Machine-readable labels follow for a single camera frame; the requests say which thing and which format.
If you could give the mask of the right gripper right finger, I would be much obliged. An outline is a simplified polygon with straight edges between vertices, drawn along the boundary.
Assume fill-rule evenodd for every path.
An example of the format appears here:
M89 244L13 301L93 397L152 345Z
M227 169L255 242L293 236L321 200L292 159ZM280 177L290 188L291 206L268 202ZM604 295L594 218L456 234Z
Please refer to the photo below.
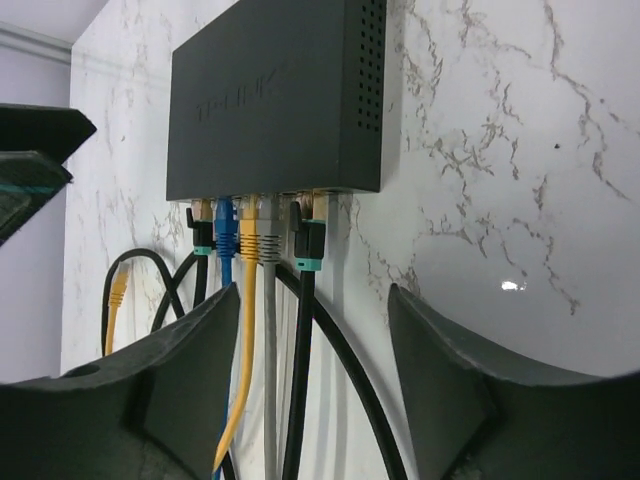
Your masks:
M635 479L639 376L509 350L393 285L389 326L422 479Z

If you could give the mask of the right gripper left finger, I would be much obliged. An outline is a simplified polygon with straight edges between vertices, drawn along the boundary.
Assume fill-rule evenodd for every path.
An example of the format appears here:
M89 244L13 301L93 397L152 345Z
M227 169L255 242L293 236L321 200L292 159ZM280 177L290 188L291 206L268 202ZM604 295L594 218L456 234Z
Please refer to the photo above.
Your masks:
M2 385L2 478L210 478L239 310L230 285L61 377Z

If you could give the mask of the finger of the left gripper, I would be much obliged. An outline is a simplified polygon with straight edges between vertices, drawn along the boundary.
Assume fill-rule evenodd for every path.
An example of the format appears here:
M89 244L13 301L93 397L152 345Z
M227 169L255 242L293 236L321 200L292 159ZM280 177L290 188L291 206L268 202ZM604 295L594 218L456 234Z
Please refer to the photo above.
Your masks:
M68 170L41 152L1 152L1 244L72 179Z
M2 104L1 150L38 151L53 160L67 160L96 131L79 110Z

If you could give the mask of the black network switch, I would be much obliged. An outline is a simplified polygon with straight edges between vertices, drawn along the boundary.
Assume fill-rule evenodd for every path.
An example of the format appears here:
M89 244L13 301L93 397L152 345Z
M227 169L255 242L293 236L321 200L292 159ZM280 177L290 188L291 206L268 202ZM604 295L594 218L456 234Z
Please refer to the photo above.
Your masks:
M172 55L170 201L381 187L387 5L239 1Z

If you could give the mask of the left aluminium frame post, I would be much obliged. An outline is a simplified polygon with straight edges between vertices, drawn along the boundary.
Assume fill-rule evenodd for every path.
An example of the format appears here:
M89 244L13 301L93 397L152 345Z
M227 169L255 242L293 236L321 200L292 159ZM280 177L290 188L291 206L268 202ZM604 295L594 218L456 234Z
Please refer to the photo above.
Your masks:
M72 44L6 22L1 23L1 46L30 56L70 65Z

